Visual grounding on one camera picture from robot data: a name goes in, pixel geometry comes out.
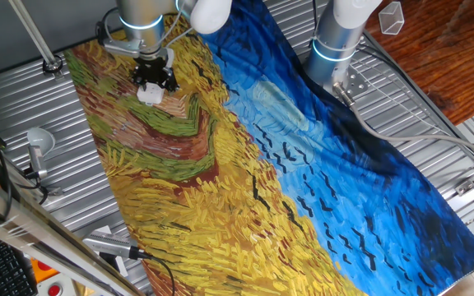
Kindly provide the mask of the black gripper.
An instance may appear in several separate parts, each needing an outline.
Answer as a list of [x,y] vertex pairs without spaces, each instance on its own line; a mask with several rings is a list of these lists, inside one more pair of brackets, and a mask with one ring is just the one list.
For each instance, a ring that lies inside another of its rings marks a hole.
[[168,58],[157,58],[151,61],[135,58],[136,66],[132,72],[132,80],[143,90],[147,83],[165,87],[169,92],[179,89],[174,70],[168,65]]

